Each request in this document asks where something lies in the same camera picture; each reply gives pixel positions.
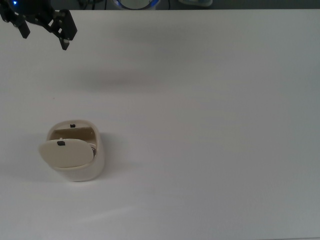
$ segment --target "white surface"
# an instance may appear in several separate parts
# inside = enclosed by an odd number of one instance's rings
[[[67,51],[0,22],[0,232],[19,240],[320,236],[320,11],[72,12]],[[38,154],[87,119],[102,176]]]

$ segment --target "plastic case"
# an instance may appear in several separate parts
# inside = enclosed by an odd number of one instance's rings
[[[96,178],[105,166],[105,153],[97,127],[85,120],[54,125],[39,146],[43,160],[73,182]]]

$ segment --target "hinged lid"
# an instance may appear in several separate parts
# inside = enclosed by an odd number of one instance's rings
[[[91,146],[80,139],[49,140],[39,146],[44,161],[56,168],[73,168],[86,165],[94,158]]]

